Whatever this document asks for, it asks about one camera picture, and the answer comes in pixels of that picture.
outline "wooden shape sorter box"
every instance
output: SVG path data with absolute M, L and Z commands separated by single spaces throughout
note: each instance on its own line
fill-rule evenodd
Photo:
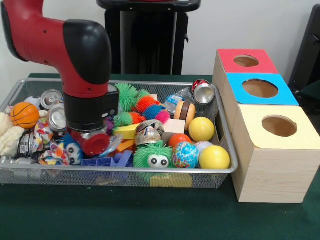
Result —
M 320 165 L 320 137 L 299 106 L 239 105 L 232 174 L 242 203 L 302 203 Z
M 261 49 L 219 49 L 212 83 L 227 106 L 225 116 L 231 133 L 238 104 L 299 105 Z
M 218 50 L 212 83 L 239 159 L 239 202 L 303 202 L 320 165 L 320 137 L 267 53 Z

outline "yellow ball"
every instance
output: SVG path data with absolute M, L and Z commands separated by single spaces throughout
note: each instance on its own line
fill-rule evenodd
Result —
M 230 156 L 221 146 L 209 146 L 201 153 L 199 163 L 202 169 L 228 169 Z
M 209 141 L 214 137 L 215 125 L 206 117 L 197 117 L 189 125 L 189 134 L 196 142 Z

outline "metal mesh basket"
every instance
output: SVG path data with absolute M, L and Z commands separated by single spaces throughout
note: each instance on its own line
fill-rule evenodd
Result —
M 138 90 L 145 89 L 158 95 L 164 102 L 166 97 L 177 93 L 191 83 L 136 82 L 126 81 Z M 16 84 L 0 107 L 24 101 L 29 96 L 41 96 L 49 89 L 62 91 L 59 79 L 28 78 Z M 216 134 L 211 142 L 222 146 L 230 155 L 229 169 L 181 169 L 181 168 L 134 168 L 134 167 L 92 167 L 61 165 L 1 164 L 0 183 L 36 185 L 82 185 L 119 187 L 172 187 L 217 189 L 229 173 L 238 167 L 238 159 L 228 129 L 222 100 L 215 87 L 215 98 L 210 105 L 197 105 L 196 116 L 209 118 L 214 122 Z

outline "red box top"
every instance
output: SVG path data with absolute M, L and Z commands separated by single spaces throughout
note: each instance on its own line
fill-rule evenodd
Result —
M 263 49 L 218 49 L 227 74 L 278 74 L 278 70 Z

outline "orange toy piece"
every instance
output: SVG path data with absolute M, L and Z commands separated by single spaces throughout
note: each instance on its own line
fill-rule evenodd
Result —
M 159 101 L 156 101 L 151 95 L 147 95 L 140 98 L 140 100 L 136 103 L 135 108 L 139 113 L 143 113 L 150 106 L 159 104 Z
M 11 110 L 10 119 L 15 126 L 31 129 L 37 124 L 40 115 L 37 107 L 32 103 L 19 102 Z
M 144 116 L 141 116 L 140 113 L 137 112 L 129 112 L 132 117 L 132 124 L 140 124 L 146 120 Z
M 124 150 L 127 150 L 128 148 L 132 147 L 133 145 L 135 145 L 135 140 L 128 140 L 125 142 L 122 142 L 118 145 L 118 147 L 116 148 L 116 150 L 121 153 Z

